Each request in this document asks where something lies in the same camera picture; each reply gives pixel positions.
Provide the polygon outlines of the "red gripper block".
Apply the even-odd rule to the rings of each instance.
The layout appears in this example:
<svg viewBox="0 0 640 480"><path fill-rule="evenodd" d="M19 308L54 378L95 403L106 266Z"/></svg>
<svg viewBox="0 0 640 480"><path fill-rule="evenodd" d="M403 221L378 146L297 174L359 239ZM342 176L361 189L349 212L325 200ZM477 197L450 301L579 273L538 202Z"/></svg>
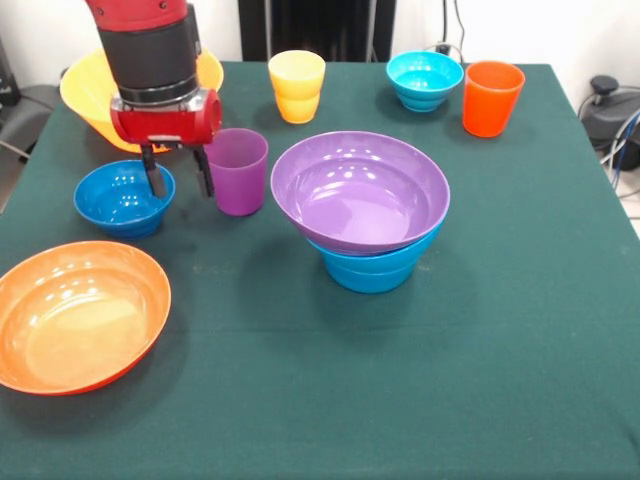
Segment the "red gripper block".
<svg viewBox="0 0 640 480"><path fill-rule="evenodd" d="M188 98L164 106L133 106L116 95L110 102L110 116L122 140L140 145L145 173L154 196L164 198L167 189L151 145L170 144L200 145L192 149L197 179L203 196L214 196L210 165L202 145L212 141L222 124L222 105L215 90L199 88Z"/></svg>

